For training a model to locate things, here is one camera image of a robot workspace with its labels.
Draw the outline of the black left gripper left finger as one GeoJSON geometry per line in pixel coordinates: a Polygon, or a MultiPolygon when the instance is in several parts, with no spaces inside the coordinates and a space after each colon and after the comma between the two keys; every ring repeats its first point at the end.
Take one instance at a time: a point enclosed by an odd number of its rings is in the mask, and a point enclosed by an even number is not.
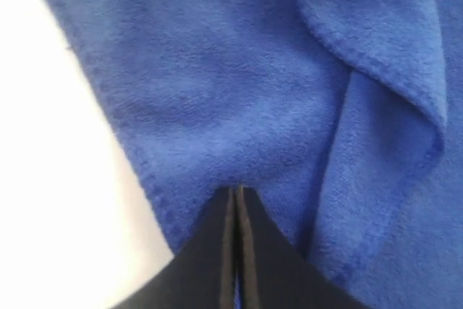
{"type": "Polygon", "coordinates": [[[208,202],[195,233],[171,262],[116,307],[233,308],[235,237],[234,192],[220,188],[208,202]]]}

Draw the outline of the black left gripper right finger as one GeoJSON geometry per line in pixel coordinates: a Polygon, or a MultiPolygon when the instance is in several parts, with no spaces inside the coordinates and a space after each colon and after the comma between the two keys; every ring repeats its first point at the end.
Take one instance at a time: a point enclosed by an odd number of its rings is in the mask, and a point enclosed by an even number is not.
{"type": "Polygon", "coordinates": [[[330,283],[292,247],[256,191],[235,193],[240,238],[241,308],[357,308],[358,301],[330,283]]]}

